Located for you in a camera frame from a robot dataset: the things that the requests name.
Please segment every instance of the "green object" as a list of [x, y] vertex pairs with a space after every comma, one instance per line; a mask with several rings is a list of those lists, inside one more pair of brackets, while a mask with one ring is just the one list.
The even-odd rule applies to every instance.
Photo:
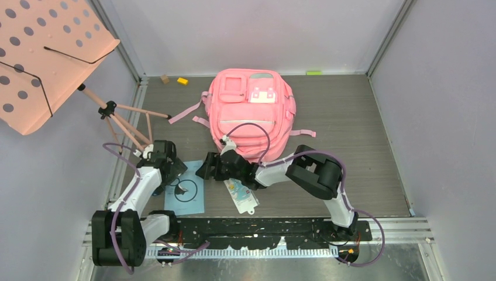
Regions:
[[307, 75], [322, 75], [322, 71], [307, 71]]

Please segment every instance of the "pink backpack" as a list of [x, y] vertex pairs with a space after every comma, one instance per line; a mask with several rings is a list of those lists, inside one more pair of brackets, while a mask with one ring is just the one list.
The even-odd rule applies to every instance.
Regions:
[[[274, 71], [235, 68], [223, 70], [214, 78], [208, 92], [202, 93], [199, 103], [170, 119], [169, 123], [172, 124], [197, 109], [201, 102], [205, 104], [210, 121], [197, 116], [193, 121], [210, 128], [219, 151], [223, 148], [220, 143], [222, 136], [243, 123], [258, 124], [268, 132], [270, 148], [263, 161], [276, 160], [283, 152], [290, 135], [316, 135], [309, 130], [291, 130], [296, 103], [291, 87]], [[267, 149], [267, 137], [256, 126], [241, 126], [232, 132], [230, 138], [237, 145], [237, 153], [251, 162], [258, 161]]]

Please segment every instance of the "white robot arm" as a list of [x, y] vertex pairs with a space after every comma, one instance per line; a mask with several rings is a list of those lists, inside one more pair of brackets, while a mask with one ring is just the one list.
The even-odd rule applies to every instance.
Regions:
[[122, 195], [105, 211], [96, 211], [91, 219], [93, 263], [98, 266], [120, 266], [112, 243], [112, 219], [117, 216], [115, 239], [128, 266], [139, 266], [146, 247], [158, 237], [177, 232], [177, 221], [171, 211], [155, 211], [141, 221], [143, 209], [156, 188], [174, 181], [187, 167], [176, 156], [175, 144], [157, 140], [147, 147], [137, 172]]
[[295, 153], [268, 163], [249, 163], [236, 152], [236, 144], [224, 136], [221, 153], [208, 153], [196, 175], [215, 180], [240, 180], [252, 190], [264, 189], [275, 183], [294, 181], [311, 195], [322, 199], [329, 210], [336, 233], [347, 240], [356, 230], [358, 214], [341, 188], [343, 171], [335, 158], [316, 152], [305, 145]]

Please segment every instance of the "small package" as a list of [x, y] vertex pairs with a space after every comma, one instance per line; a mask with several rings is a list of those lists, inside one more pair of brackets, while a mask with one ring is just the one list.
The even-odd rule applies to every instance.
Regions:
[[237, 211], [240, 214], [248, 212], [253, 215], [255, 207], [259, 205], [259, 201], [252, 190], [241, 184], [241, 181], [235, 179], [225, 180], [224, 183], [231, 194], [231, 198], [236, 205]]

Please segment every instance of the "white wall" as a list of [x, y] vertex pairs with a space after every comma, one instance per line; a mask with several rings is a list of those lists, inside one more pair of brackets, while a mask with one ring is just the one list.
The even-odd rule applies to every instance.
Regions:
[[418, 1], [373, 75], [414, 210], [453, 280], [494, 280], [496, 2]]
[[[130, 104], [136, 83], [117, 53], [85, 83], [104, 100]], [[0, 121], [2, 280], [75, 280], [93, 212], [108, 192], [115, 157], [98, 106], [75, 92], [35, 133]]]
[[365, 73], [403, 3], [101, 1], [148, 76], [212, 75], [229, 67]]

